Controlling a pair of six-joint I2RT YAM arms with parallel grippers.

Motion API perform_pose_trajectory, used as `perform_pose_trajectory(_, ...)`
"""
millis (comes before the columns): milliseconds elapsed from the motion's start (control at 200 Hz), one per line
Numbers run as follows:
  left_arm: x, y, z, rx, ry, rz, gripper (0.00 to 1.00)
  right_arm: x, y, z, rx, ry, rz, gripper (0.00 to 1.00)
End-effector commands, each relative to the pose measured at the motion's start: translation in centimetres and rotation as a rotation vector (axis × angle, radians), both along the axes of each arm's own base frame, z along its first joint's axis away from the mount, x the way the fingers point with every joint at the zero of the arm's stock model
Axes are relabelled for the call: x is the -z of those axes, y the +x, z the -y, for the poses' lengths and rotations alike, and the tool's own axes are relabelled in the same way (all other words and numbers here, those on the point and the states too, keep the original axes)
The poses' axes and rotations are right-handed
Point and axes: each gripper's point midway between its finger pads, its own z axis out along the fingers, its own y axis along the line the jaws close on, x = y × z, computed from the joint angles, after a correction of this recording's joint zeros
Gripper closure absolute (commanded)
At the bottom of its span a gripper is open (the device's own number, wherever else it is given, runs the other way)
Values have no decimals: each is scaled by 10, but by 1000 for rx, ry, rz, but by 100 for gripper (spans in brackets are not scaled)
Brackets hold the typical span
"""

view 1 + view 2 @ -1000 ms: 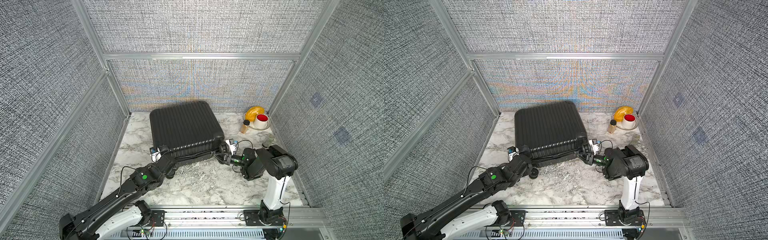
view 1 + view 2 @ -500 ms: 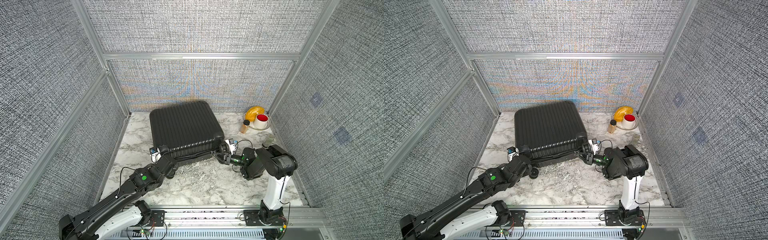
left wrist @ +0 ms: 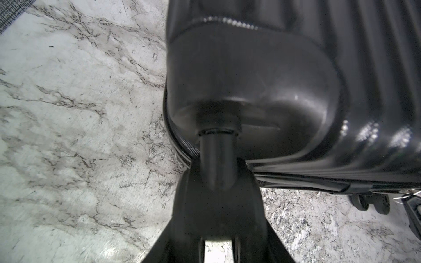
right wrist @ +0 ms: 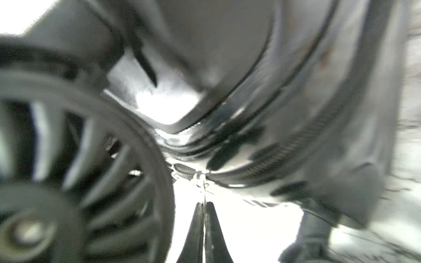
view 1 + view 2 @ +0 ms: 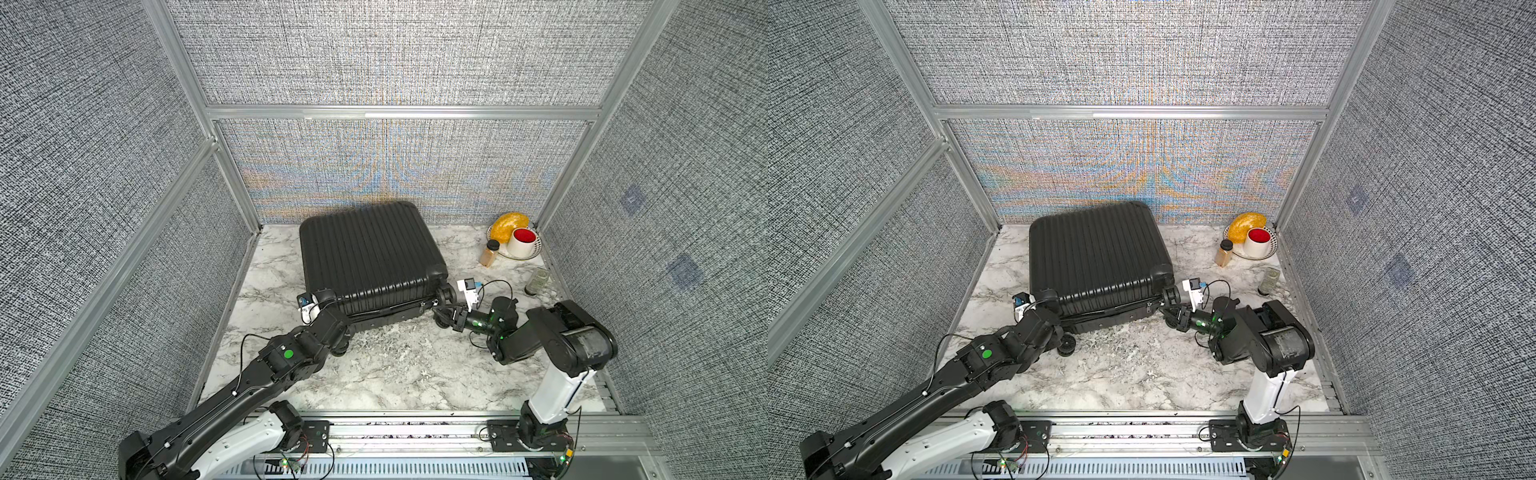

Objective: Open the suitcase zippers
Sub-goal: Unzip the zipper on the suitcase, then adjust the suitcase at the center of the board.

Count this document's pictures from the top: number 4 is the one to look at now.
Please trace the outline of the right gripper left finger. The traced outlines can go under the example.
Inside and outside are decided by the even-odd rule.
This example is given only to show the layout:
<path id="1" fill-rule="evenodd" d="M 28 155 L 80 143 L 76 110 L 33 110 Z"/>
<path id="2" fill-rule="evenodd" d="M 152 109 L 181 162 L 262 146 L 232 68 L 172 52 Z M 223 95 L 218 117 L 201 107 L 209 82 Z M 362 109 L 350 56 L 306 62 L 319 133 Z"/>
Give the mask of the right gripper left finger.
<path id="1" fill-rule="evenodd" d="M 204 243 L 204 208 L 197 203 L 177 263 L 202 263 Z"/>

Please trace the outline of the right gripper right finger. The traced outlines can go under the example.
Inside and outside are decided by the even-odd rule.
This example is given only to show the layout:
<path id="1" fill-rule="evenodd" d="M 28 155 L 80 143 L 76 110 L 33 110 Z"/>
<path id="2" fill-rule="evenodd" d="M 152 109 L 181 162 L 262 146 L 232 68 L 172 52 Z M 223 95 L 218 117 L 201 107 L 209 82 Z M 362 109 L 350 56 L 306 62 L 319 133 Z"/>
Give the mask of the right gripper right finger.
<path id="1" fill-rule="evenodd" d="M 220 226 L 213 202 L 206 203 L 205 213 L 205 262 L 233 263 Z"/>

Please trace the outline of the black ribbed hard-shell suitcase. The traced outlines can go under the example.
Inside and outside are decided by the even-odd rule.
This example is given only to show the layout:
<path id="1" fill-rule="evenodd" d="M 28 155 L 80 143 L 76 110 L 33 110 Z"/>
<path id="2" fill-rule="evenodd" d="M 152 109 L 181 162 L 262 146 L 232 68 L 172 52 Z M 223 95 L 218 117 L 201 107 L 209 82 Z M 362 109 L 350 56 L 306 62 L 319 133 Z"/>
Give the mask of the black ribbed hard-shell suitcase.
<path id="1" fill-rule="evenodd" d="M 55 1 L 1 34 L 1 262 L 163 263 L 173 184 L 304 212 L 332 263 L 391 170 L 410 1 Z"/>

